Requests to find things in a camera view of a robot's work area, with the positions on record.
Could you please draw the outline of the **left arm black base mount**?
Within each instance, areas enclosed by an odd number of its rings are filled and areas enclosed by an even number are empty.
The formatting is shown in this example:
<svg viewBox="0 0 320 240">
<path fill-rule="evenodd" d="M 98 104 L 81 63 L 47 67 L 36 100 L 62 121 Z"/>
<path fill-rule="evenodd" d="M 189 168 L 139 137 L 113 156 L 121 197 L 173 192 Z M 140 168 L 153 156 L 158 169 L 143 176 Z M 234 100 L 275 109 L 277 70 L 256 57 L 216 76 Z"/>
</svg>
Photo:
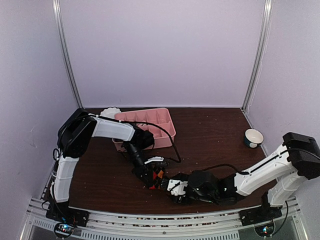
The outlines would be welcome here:
<svg viewBox="0 0 320 240">
<path fill-rule="evenodd" d="M 69 202 L 56 203 L 53 199 L 49 201 L 46 218 L 57 222 L 67 223 L 75 227 L 86 227 L 90 213 L 69 207 Z"/>
</svg>

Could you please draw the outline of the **black red argyle sock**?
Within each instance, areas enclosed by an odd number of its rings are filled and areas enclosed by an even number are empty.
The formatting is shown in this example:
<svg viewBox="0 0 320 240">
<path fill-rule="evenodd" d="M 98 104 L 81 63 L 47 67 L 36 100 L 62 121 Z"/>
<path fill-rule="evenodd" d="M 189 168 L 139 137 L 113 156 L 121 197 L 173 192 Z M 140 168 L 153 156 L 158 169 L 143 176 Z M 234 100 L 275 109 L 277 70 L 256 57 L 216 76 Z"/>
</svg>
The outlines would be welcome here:
<svg viewBox="0 0 320 240">
<path fill-rule="evenodd" d="M 148 189 L 161 189 L 162 181 L 165 179 L 166 169 L 163 166 L 154 166 L 151 172 L 151 180 L 148 183 Z"/>
</svg>

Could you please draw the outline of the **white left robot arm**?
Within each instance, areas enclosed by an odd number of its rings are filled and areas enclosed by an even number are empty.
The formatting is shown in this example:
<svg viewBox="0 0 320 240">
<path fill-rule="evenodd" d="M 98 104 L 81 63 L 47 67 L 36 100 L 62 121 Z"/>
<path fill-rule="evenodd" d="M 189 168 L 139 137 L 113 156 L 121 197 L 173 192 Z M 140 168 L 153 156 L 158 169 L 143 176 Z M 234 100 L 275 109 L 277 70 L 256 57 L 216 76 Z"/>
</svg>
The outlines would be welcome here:
<svg viewBox="0 0 320 240">
<path fill-rule="evenodd" d="M 92 138 L 120 139 L 134 168 L 132 172 L 149 189 L 157 189 L 162 178 L 153 163 L 163 161 L 163 157 L 146 158 L 143 150 L 154 144 L 154 136 L 141 129 L 136 123 L 93 115 L 77 109 L 58 131 L 57 148 L 53 150 L 55 164 L 52 170 L 53 185 L 50 190 L 57 202 L 52 213 L 61 222 L 72 218 L 72 211 L 63 203 L 69 200 L 69 191 L 76 165 L 85 154 Z"/>
</svg>

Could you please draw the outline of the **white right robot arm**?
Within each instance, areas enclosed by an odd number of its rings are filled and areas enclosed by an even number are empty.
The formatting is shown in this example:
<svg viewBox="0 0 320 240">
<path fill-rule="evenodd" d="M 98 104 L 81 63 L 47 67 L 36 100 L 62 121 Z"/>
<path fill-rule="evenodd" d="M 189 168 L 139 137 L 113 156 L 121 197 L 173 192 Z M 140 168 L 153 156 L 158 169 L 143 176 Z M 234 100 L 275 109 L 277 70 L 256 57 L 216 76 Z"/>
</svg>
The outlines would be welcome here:
<svg viewBox="0 0 320 240">
<path fill-rule="evenodd" d="M 179 204 L 190 200 L 232 206 L 269 182 L 280 181 L 266 192 L 266 202 L 256 210 L 259 220 L 268 220 L 307 180 L 320 176 L 320 148 L 315 138 L 294 132 L 283 137 L 283 143 L 269 156 L 225 178 L 209 170 L 194 170 L 164 177 L 160 187 Z"/>
</svg>

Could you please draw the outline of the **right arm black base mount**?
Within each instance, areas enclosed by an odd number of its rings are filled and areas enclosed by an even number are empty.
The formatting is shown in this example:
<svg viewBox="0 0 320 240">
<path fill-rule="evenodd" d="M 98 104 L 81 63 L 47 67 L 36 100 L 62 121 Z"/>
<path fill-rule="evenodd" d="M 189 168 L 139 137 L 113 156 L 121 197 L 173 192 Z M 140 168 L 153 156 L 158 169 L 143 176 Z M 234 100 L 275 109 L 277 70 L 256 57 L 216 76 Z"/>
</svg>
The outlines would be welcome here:
<svg viewBox="0 0 320 240">
<path fill-rule="evenodd" d="M 282 216 L 282 206 L 270 207 L 261 205 L 241 210 L 238 214 L 242 226 L 256 225 L 280 218 Z"/>
</svg>

